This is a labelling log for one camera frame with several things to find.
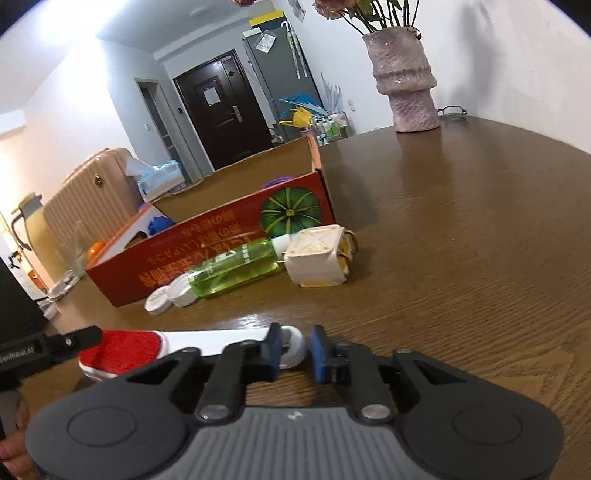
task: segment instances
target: wooden table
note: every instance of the wooden table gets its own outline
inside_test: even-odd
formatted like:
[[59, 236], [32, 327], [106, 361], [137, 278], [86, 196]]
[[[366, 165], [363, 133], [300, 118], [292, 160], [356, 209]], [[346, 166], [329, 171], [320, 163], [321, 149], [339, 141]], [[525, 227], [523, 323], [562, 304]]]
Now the wooden table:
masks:
[[[338, 221], [361, 249], [350, 281], [298, 288], [285, 274], [152, 317], [113, 308], [85, 279], [56, 326], [248, 328], [412, 347], [550, 406], [566, 430], [553, 479], [588, 476], [591, 456], [591, 156], [469, 118], [419, 134], [392, 128], [322, 148]], [[72, 391], [74, 362], [27, 382], [36, 410]], [[306, 372], [256, 385], [249, 401], [337, 401]]]

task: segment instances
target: white plastic lid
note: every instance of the white plastic lid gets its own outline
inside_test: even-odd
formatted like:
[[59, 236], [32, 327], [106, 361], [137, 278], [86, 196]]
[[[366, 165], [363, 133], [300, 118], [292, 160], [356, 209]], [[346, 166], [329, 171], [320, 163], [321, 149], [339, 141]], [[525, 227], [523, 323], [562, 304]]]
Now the white plastic lid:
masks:
[[144, 304], [146, 312], [151, 313], [152, 315], [160, 315], [161, 313], [166, 312], [166, 310], [168, 310], [172, 305], [171, 301], [166, 295], [167, 292], [168, 285], [154, 290], [146, 299], [146, 303]]
[[168, 286], [168, 299], [177, 307], [187, 307], [197, 300], [189, 283], [189, 273], [184, 273], [175, 278]]
[[291, 243], [291, 235], [286, 233], [285, 235], [276, 236], [271, 239], [273, 247], [275, 248], [275, 254], [279, 260], [283, 260], [283, 255], [287, 252], [287, 249]]

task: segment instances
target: white bottle cap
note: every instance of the white bottle cap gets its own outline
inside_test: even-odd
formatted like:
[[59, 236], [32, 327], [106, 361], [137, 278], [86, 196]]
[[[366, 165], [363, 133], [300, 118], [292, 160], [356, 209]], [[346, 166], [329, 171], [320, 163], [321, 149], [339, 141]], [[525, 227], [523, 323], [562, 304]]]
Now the white bottle cap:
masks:
[[172, 305], [166, 296], [167, 292], [168, 285], [154, 290], [144, 304], [146, 312], [151, 313], [152, 315], [160, 315], [161, 313], [166, 312], [166, 310]]
[[291, 235], [286, 233], [285, 235], [276, 236], [271, 239], [273, 247], [275, 248], [275, 254], [279, 260], [283, 260], [283, 255], [287, 252], [287, 249], [291, 243]]
[[281, 340], [283, 346], [288, 346], [287, 352], [281, 355], [279, 368], [294, 368], [304, 361], [308, 355], [306, 339], [302, 332], [290, 325], [281, 325]]
[[168, 286], [168, 299], [177, 307], [187, 307], [197, 300], [189, 283], [189, 273], [184, 273], [175, 278]]

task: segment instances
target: pink ceramic vase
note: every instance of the pink ceramic vase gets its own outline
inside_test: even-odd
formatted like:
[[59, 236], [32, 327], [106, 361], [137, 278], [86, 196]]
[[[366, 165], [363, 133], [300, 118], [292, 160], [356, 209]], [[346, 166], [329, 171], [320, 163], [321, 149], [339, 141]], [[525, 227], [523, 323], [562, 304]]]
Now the pink ceramic vase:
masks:
[[390, 27], [364, 35], [378, 92], [388, 95], [399, 132], [439, 127], [430, 90], [437, 85], [413, 27]]

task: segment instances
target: purple object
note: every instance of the purple object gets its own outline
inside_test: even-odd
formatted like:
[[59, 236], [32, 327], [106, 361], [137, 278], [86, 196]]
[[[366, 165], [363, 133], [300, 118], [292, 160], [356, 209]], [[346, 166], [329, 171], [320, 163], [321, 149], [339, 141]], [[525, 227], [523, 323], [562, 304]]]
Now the purple object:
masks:
[[269, 188], [269, 187], [274, 187], [275, 185], [279, 185], [280, 183], [283, 183], [283, 182], [285, 182], [285, 181], [289, 181], [289, 180], [291, 180], [292, 178], [293, 178], [293, 177], [286, 176], [286, 177], [279, 177], [278, 179], [275, 179], [275, 180], [268, 181], [267, 183], [265, 183], [265, 184], [264, 184], [264, 185], [261, 187], [261, 190], [265, 190], [265, 189], [267, 189], [267, 188]]

